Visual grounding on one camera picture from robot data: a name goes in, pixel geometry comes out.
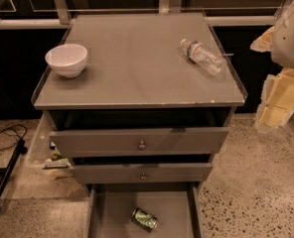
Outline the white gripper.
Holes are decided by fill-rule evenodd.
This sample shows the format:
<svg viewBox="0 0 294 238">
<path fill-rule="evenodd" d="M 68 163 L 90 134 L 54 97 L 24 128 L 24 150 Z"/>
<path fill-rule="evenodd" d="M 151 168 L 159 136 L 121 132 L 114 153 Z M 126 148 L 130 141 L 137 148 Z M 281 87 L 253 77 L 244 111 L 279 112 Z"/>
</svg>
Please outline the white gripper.
<svg viewBox="0 0 294 238">
<path fill-rule="evenodd" d="M 294 1 L 250 48 L 260 53 L 271 51 L 272 60 L 284 66 L 277 75 L 268 74 L 262 87 L 254 126 L 267 134 L 283 127 L 294 114 Z"/>
</svg>

